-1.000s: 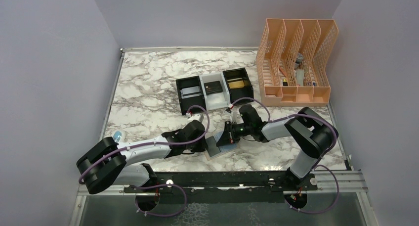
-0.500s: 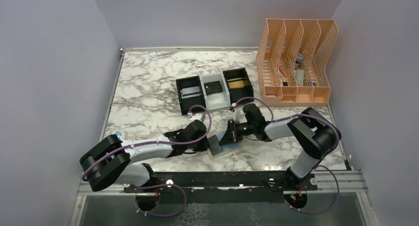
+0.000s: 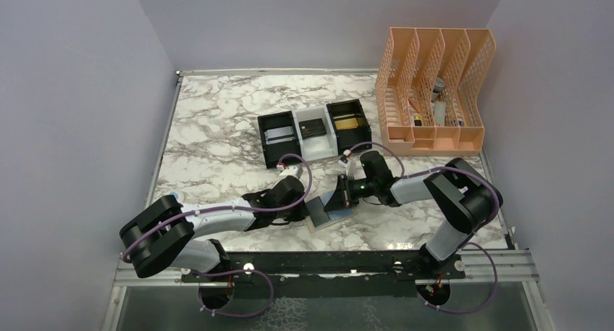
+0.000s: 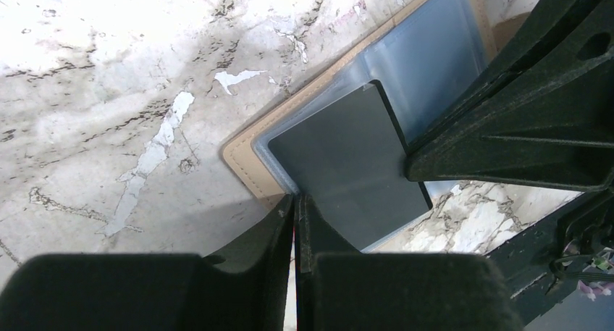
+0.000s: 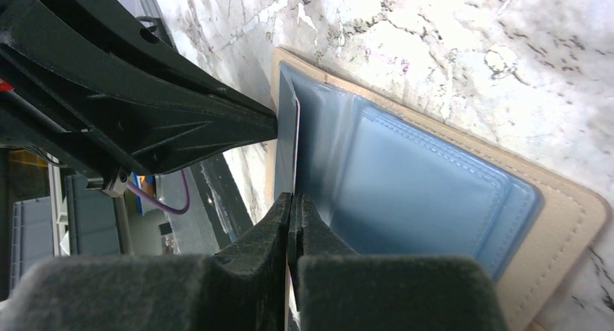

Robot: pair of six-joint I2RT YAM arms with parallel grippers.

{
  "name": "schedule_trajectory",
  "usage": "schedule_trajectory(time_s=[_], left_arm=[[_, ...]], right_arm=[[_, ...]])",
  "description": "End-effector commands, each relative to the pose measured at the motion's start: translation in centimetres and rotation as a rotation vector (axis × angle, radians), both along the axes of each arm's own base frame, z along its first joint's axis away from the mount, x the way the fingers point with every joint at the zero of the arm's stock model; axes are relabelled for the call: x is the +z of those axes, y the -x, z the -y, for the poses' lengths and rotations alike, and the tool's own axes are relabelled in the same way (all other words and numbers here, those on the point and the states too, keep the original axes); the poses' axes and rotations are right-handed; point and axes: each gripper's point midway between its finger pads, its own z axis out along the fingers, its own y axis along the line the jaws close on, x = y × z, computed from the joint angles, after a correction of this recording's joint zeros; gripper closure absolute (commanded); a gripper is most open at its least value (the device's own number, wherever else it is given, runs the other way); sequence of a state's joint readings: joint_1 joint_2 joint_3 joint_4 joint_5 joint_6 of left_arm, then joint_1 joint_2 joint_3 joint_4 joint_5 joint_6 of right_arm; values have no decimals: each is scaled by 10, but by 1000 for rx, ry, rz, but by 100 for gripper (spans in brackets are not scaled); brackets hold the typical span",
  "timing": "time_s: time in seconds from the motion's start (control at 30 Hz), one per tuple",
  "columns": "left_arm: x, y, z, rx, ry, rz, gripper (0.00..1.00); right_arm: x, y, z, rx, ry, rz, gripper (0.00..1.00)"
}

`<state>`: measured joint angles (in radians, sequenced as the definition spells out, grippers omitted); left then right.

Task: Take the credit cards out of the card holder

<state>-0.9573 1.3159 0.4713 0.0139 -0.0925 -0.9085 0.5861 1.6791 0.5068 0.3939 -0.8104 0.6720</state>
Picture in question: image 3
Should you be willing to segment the black white card tray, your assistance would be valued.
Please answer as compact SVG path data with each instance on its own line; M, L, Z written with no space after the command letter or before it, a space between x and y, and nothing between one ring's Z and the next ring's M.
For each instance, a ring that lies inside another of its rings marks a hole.
M312 162L372 148L372 131L358 99L310 106L257 117L266 168L273 169L285 154Z

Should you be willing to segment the orange plastic desk organizer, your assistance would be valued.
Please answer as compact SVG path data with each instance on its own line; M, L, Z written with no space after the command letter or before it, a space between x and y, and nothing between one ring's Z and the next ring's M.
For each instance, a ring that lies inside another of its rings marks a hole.
M390 28L375 85L382 144L400 156L478 155L495 51L489 29Z

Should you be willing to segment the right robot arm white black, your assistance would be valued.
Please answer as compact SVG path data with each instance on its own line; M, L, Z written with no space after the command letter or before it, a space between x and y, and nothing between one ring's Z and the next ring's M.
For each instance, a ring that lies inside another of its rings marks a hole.
M362 198L376 197L392 208L432 199L445 219L436 233L419 249L418 268L423 276L435 278L447 262L467 244L480 228L496 217L503 204L500 192L464 159L407 177L393 176L384 157L369 151L360 157L365 176L337 178L335 190L325 201L325 212L351 209Z

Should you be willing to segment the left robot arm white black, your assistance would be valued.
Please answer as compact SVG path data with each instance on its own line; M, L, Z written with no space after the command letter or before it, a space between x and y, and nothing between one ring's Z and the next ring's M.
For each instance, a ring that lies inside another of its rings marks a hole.
M209 280L220 280L231 263L213 234L259 230L278 219L303 219L305 196L304 184L293 176L282 178L272 188L191 211L183 211L174 196L162 196L119 231L125 246L122 259L133 265L139 278L175 267L195 269Z

